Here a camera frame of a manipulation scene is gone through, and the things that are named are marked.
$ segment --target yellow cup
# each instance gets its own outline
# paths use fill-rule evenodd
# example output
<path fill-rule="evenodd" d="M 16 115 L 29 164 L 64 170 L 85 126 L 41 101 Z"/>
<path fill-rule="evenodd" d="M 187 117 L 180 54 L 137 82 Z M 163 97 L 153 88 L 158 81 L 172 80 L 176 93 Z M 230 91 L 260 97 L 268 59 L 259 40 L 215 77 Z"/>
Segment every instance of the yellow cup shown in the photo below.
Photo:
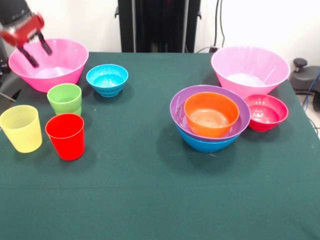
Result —
<path fill-rule="evenodd" d="M 39 114 L 33 106 L 18 105 L 4 111 L 0 127 L 20 153 L 31 153 L 42 144 Z"/>

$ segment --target purple bowl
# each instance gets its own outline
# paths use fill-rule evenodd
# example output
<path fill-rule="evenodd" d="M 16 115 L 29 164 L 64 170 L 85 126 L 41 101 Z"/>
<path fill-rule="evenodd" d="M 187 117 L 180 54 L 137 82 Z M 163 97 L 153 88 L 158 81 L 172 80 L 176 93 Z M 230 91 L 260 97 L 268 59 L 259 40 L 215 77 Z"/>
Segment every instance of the purple bowl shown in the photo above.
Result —
<path fill-rule="evenodd" d="M 204 137 L 198 136 L 193 133 L 187 124 L 186 113 L 184 110 L 185 101 L 192 95 L 201 92 L 211 92 L 223 94 L 231 98 L 238 106 L 240 111 L 240 116 L 235 124 L 232 126 L 230 131 L 222 137 Z M 234 138 L 235 136 L 242 133 L 250 122 L 250 109 L 246 102 L 234 92 L 227 90 L 225 88 L 213 85 L 196 85 L 189 86 L 185 89 L 179 91 L 171 100 L 170 103 L 170 113 L 175 124 L 189 136 L 206 142 L 221 142 Z"/>

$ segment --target blue cable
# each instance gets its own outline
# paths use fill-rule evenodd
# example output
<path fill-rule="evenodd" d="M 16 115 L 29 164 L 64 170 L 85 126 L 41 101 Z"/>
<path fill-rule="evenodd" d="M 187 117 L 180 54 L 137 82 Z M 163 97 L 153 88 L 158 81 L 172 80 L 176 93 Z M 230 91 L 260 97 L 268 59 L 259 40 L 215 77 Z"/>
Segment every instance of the blue cable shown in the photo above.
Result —
<path fill-rule="evenodd" d="M 304 103 L 306 103 L 305 106 L 303 106 L 304 111 L 306 111 L 306 110 L 308 109 L 310 91 L 311 91 L 311 90 L 314 88 L 314 86 L 317 84 L 319 78 L 320 78 L 320 72 L 318 73 L 318 76 L 316 77 L 316 79 L 314 80 L 312 86 L 310 87 L 309 91 L 307 92 L 306 97 L 305 97 L 305 101 L 303 101 L 303 104 L 302 104 L 302 105 L 304 105 Z"/>

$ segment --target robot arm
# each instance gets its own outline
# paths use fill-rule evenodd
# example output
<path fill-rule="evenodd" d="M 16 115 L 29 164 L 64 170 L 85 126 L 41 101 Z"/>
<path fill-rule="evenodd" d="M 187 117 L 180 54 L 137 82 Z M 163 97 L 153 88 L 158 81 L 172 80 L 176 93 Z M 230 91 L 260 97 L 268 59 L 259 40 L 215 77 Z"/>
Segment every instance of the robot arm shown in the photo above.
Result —
<path fill-rule="evenodd" d="M 3 29 L 0 30 L 3 40 L 17 47 L 34 68 L 39 64 L 24 49 L 25 43 L 38 36 L 45 52 L 48 55 L 52 54 L 51 48 L 41 33 L 45 22 L 40 14 L 33 13 L 29 9 L 25 0 L 0 0 L 0 24 L 3 26 Z"/>

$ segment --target orange bowl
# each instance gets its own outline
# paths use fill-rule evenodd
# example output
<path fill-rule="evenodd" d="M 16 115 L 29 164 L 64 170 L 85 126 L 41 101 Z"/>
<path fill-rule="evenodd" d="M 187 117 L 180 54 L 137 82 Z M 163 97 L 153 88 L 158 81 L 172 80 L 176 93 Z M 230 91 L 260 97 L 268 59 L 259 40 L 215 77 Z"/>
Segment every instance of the orange bowl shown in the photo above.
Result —
<path fill-rule="evenodd" d="M 190 130 L 207 138 L 226 135 L 240 115 L 233 100 L 215 92 L 190 96 L 184 103 L 184 111 Z"/>

